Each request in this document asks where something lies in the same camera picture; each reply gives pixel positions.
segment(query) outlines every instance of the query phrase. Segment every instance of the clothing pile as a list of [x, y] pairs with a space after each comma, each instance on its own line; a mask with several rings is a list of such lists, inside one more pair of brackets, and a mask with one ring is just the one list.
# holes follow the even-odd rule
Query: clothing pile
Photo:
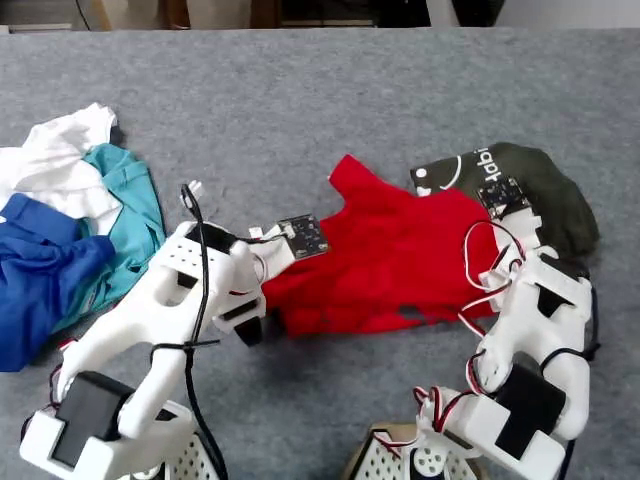
[[118, 301], [165, 240], [149, 170], [109, 144], [115, 125], [92, 104], [0, 148], [0, 371]]
[[[514, 178], [542, 219], [543, 245], [561, 257], [591, 252], [598, 227], [580, 189], [541, 150], [499, 143], [412, 169], [418, 196], [346, 156], [329, 177], [344, 208], [321, 221], [331, 251], [295, 263], [263, 286], [290, 335], [374, 333], [455, 321], [486, 292], [469, 281], [463, 243], [489, 223], [478, 190]], [[498, 255], [492, 228], [477, 229], [468, 270], [477, 278]], [[487, 303], [465, 310], [491, 315]]]

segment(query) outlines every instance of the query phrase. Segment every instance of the white wall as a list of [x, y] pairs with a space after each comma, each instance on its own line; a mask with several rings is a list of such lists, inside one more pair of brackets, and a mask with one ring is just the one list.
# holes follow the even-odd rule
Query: white wall
[[640, 27], [640, 0], [506, 0], [496, 26]]

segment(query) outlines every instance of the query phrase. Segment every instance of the white shirt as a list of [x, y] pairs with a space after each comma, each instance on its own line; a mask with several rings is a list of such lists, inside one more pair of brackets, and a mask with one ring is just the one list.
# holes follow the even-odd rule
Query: white shirt
[[22, 147], [0, 148], [0, 208], [20, 192], [72, 218], [89, 218], [93, 233], [109, 234], [122, 204], [83, 158], [109, 142], [115, 124], [113, 111], [94, 103], [35, 125]]

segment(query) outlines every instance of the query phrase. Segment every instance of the olive green t-shirt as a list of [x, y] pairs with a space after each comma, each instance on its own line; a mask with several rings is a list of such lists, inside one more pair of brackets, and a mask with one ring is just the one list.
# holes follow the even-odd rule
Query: olive green t-shirt
[[538, 234], [543, 244], [572, 257], [593, 251], [598, 241], [598, 225], [582, 192], [537, 148], [496, 143], [416, 167], [411, 177], [418, 195], [457, 188], [475, 199], [486, 182], [513, 177], [542, 217]]

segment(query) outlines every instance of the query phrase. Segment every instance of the gray carpet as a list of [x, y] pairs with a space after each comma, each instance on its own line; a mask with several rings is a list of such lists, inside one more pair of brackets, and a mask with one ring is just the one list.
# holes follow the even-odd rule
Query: gray carpet
[[[574, 178], [602, 231], [590, 259], [604, 347], [570, 479], [640, 474], [640, 31], [322, 30], [0, 37], [0, 144], [93, 101], [111, 105], [152, 168], [169, 230], [178, 184], [198, 178], [209, 219], [236, 232], [341, 200], [346, 152], [409, 187], [408, 169], [499, 140], [541, 147]], [[197, 357], [204, 413], [233, 479], [335, 479], [369, 424], [411, 421], [413, 385], [464, 384], [460, 325], [291, 341], [235, 337]], [[136, 382], [148, 349], [108, 371]], [[0, 377], [0, 477], [22, 419], [46, 398], [45, 354]], [[182, 389], [175, 398], [184, 401]], [[513, 478], [492, 468], [493, 478]]]

